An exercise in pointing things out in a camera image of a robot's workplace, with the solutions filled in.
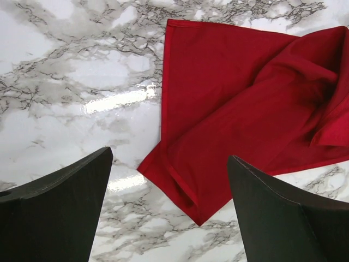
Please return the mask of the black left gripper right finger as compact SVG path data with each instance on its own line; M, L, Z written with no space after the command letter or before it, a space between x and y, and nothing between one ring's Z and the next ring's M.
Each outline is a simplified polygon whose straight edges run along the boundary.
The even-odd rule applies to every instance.
M228 177L248 261L348 261L348 203L231 156Z

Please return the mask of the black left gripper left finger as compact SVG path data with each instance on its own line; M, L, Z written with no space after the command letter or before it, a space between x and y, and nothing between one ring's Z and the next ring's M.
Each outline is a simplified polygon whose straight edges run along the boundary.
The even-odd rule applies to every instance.
M1 192L1 261L88 261L112 160L103 147Z

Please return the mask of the red cloth napkin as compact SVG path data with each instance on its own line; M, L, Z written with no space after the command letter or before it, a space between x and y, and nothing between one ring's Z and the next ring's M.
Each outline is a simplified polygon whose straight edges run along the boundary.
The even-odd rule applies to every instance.
M138 170L196 224L238 156L280 175L348 160L348 29L302 37L168 20L161 139Z

